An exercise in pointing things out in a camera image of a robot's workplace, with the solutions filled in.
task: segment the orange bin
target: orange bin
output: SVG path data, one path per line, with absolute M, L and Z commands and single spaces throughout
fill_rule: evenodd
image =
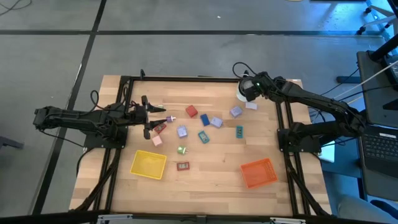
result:
M 241 165 L 243 179 L 249 189 L 271 184 L 278 181 L 271 160 L 261 159 Z

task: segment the blue block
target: blue block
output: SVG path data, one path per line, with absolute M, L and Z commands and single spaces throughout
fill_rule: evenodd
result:
M 204 126 L 208 126 L 210 124 L 210 121 L 209 121 L 209 118 L 207 117 L 207 114 L 200 115 L 200 119 L 203 122 Z
M 239 106 L 235 106 L 234 108 L 231 109 L 230 113 L 232 117 L 236 118 L 237 116 L 243 113 L 243 110 Z
M 236 127 L 236 138 L 243 138 L 243 126 Z
M 198 135 L 199 135 L 200 140 L 201 140 L 204 144 L 206 144 L 206 143 L 208 143 L 208 142 L 210 141 L 210 139 L 209 139 L 209 137 L 207 136 L 207 134 L 205 133 L 205 131 L 199 132 Z
M 220 128 L 222 124 L 223 120 L 217 117 L 213 117 L 213 119 L 211 120 L 211 125 L 213 125 L 216 128 Z

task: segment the black robotic arm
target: black robotic arm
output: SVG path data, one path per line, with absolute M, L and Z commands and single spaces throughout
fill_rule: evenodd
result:
M 103 110 L 74 111 L 53 106 L 35 110 L 33 124 L 39 131 L 58 127 L 77 129 L 86 134 L 87 148 L 123 148 L 126 145 L 127 127 L 144 125 L 144 137 L 150 139 L 149 131 L 166 121 L 149 121 L 147 112 L 165 111 L 148 103 L 142 96 L 142 105 L 133 103 L 132 110 L 125 112 L 123 103 L 113 103 Z
M 320 146 L 340 136 L 358 137 L 365 129 L 364 116 L 347 103 L 305 91 L 282 77 L 271 79 L 267 72 L 243 78 L 239 90 L 248 101 L 263 96 L 276 103 L 302 103 L 333 115 L 335 121 L 294 122 L 289 129 L 278 130 L 280 148 L 289 152 L 320 152 Z

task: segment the yellow bin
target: yellow bin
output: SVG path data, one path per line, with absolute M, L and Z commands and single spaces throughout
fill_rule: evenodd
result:
M 166 165 L 165 155 L 137 150 L 130 173 L 160 180 Z

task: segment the black keyboard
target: black keyboard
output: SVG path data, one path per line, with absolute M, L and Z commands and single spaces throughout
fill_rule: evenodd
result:
M 364 134 L 362 139 L 366 157 L 398 162 L 398 139 L 376 134 Z

